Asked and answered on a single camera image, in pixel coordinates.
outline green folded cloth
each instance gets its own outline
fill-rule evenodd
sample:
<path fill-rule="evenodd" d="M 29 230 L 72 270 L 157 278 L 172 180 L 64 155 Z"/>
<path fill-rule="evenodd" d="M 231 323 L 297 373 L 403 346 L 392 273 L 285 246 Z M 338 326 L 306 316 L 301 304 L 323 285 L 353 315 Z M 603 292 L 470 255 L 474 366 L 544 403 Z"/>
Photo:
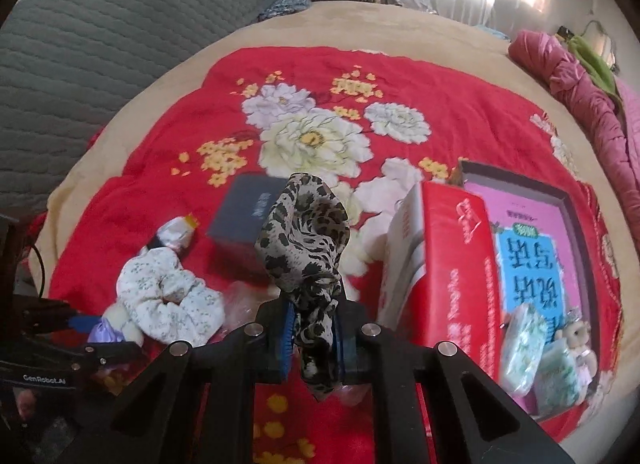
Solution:
<path fill-rule="evenodd" d="M 591 45 L 581 36 L 574 36 L 568 41 L 567 45 L 569 52 L 584 67 L 593 84 L 609 96 L 613 104 L 616 105 L 616 110 L 620 110 L 622 108 L 622 100 L 618 95 L 616 79 L 605 61 L 596 54 Z"/>

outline leopard print scarf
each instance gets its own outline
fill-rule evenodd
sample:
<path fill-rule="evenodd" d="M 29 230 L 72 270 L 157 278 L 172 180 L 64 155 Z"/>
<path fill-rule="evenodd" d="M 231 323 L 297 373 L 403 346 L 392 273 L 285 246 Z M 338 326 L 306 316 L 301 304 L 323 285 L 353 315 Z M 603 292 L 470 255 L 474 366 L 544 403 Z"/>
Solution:
<path fill-rule="evenodd" d="M 338 263 L 348 240 L 347 213 L 337 197 L 319 177 L 294 173 L 255 243 L 270 277 L 295 306 L 302 377 L 318 399 L 336 381 L 332 322 L 343 292 Z"/>

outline wall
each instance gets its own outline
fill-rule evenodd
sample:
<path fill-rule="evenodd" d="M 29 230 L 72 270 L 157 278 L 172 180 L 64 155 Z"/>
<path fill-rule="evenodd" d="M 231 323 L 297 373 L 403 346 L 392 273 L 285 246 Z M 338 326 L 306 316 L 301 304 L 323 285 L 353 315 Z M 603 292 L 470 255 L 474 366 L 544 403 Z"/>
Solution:
<path fill-rule="evenodd" d="M 557 0 L 555 31 L 564 25 L 581 34 L 590 20 L 598 20 L 616 45 L 620 77 L 640 92 L 640 42 L 614 0 Z"/>
<path fill-rule="evenodd" d="M 549 0 L 542 12 L 517 0 L 496 0 L 490 26 L 512 38 L 523 28 L 553 34 L 560 25 L 582 34 L 591 20 L 613 40 L 619 76 L 640 93 L 640 42 L 614 0 Z"/>

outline red floral bedspread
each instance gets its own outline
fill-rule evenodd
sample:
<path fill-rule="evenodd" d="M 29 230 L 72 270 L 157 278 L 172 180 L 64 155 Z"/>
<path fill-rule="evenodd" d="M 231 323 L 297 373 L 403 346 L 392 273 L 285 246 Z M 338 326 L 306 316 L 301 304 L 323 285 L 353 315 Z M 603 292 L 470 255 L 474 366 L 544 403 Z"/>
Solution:
<path fill-rule="evenodd" d="M 202 88 L 178 101 L 130 156 L 121 177 L 96 194 L 53 274 L 50 295 L 101 314 L 116 297 L 123 264 L 169 219 L 203 225 L 184 267 L 224 291 L 204 231 L 235 174 L 322 177 L 348 210 L 352 239 L 340 270 L 375 311 L 381 233 L 396 201 L 420 179 L 444 179 L 460 157 L 516 171 L 568 192 L 586 238 L 600 313 L 599 394 L 615 366 L 620 286 L 593 189 L 543 111 L 507 90 L 455 70 L 403 57 L 332 48 L 252 48 L 220 60 Z M 545 423 L 556 439 L 587 404 Z M 261 386 L 255 403 L 256 462 L 370 463 L 370 402 L 318 404 L 292 372 Z"/>

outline gray quilted blanket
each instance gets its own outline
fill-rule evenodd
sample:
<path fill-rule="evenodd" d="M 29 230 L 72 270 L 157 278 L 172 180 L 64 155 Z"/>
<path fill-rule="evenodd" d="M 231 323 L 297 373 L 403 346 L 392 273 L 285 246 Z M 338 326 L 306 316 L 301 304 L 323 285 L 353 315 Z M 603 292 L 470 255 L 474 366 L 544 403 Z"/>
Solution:
<path fill-rule="evenodd" d="M 130 99 L 275 0 L 21 0 L 0 28 L 0 207 L 42 210 Z"/>

